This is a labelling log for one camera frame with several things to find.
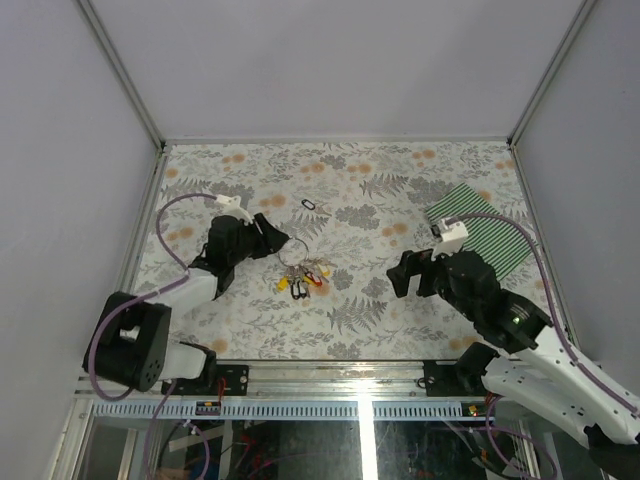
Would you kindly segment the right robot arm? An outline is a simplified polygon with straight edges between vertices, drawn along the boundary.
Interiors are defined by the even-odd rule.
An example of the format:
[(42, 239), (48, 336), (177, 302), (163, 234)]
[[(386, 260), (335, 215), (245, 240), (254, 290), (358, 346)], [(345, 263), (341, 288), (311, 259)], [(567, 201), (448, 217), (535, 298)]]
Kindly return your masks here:
[(501, 287), (475, 252), (432, 258), (406, 251), (387, 272), (397, 297), (420, 279), (420, 297), (439, 296), (480, 334), (457, 360), (447, 385), (483, 390), (519, 403), (585, 447), (616, 479), (639, 476), (639, 398), (573, 350), (551, 318), (525, 297)]

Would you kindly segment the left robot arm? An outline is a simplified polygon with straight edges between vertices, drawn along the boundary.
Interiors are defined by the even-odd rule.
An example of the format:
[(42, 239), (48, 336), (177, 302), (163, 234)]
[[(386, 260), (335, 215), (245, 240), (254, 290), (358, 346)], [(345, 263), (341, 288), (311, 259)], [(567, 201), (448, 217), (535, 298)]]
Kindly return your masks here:
[(289, 240), (262, 214), (249, 222), (218, 216), (201, 253), (180, 279), (144, 295), (112, 293), (83, 360), (94, 391), (119, 401), (163, 382), (163, 393), (218, 394), (223, 375), (217, 354), (194, 342), (171, 341), (171, 322), (218, 299), (241, 262), (277, 254)]

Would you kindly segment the large metal keyring with keys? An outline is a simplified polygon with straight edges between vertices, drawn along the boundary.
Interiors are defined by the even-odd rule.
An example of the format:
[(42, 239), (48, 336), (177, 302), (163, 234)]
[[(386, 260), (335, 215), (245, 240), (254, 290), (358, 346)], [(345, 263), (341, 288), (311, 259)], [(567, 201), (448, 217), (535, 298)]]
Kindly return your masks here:
[(288, 291), (294, 301), (308, 299), (312, 288), (328, 285), (335, 269), (335, 264), (325, 257), (312, 256), (307, 243), (297, 237), (284, 243), (277, 258), (284, 269), (277, 290)]

